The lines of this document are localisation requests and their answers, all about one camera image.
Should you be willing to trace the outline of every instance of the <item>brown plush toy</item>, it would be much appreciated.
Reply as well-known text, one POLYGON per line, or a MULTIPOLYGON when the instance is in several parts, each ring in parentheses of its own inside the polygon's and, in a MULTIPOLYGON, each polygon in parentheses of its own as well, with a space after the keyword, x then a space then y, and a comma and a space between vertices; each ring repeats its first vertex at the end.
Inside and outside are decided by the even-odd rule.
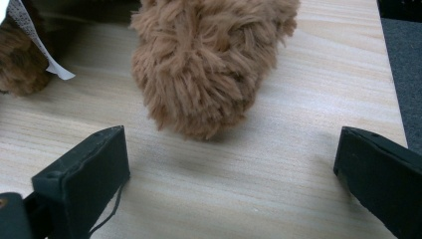
POLYGON ((132 74, 158 128, 209 138, 245 118, 299 0, 143 0, 132 74))
MULTIPOLYGON (((44 44, 48 43, 37 9, 22 1, 44 44)), ((49 63, 30 37, 9 16, 0 25, 0 92, 26 96, 41 91, 50 81, 49 63)))

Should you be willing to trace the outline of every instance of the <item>light wood grain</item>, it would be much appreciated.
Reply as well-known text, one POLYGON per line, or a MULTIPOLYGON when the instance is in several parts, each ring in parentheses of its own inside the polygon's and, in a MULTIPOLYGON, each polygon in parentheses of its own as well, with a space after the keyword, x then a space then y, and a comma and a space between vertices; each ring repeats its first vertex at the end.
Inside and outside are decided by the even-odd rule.
POLYGON ((406 145, 376 1, 303 0, 298 20, 248 119, 194 141, 147 118, 127 22, 79 19, 59 60, 76 78, 0 96, 0 191, 28 195, 31 176, 123 124, 132 177, 93 238, 393 238, 332 172, 343 125, 406 145))

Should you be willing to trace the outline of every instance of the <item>shaggy fur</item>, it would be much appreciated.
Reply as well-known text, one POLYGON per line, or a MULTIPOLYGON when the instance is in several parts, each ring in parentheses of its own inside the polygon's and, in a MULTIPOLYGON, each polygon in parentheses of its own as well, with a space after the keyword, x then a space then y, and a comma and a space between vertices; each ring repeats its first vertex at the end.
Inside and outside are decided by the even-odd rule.
MULTIPOLYGON (((23 3, 46 44, 41 17, 29 1, 23 3)), ((48 65, 28 35, 7 15, 0 26, 0 92, 25 96, 42 90, 50 80, 48 65)))
POLYGON ((143 0, 132 74, 158 129, 209 138, 245 118, 299 0, 143 0))

